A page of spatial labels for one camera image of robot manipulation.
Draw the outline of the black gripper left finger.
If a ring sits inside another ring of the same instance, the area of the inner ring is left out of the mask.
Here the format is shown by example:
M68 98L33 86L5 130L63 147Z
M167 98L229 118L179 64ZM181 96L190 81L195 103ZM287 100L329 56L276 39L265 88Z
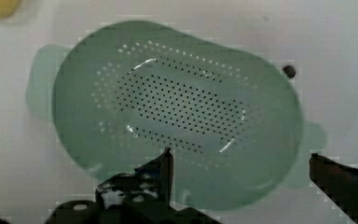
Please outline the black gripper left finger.
M95 190L95 201L102 208L120 205L125 199L146 195L163 203L172 196L173 155L171 148L152 161L134 169L133 173L120 173L101 183Z

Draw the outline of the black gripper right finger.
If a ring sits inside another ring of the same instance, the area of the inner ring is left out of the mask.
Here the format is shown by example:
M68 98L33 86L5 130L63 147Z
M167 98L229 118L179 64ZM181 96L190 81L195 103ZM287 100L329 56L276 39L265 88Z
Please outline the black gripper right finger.
M358 224L358 169L317 153L311 154L309 166L310 180Z

